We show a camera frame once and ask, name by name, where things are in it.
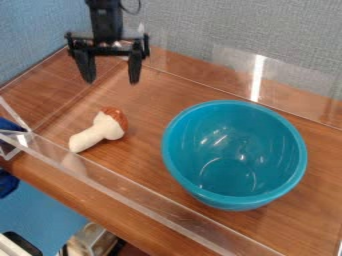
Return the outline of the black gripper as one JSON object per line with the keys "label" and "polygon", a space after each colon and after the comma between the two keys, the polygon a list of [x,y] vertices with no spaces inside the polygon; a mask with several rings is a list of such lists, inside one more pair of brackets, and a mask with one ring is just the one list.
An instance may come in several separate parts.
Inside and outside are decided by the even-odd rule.
{"label": "black gripper", "polygon": [[113,42],[95,42],[91,32],[67,32],[65,38],[67,39],[69,54],[75,59],[87,83],[93,83],[97,79],[95,56],[127,57],[130,84],[140,83],[142,61],[150,56],[148,33],[125,32],[122,39]]}

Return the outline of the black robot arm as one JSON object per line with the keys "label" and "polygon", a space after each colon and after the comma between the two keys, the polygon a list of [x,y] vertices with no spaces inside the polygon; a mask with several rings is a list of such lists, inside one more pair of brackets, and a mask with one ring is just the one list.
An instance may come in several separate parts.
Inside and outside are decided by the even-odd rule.
{"label": "black robot arm", "polygon": [[142,8],[138,2],[136,12],[127,10],[122,0],[85,0],[90,8],[93,31],[67,32],[69,54],[74,58],[82,77],[87,83],[97,79],[97,56],[129,58],[130,84],[141,80],[142,62],[150,56],[150,35],[127,30],[123,12],[137,15]]}

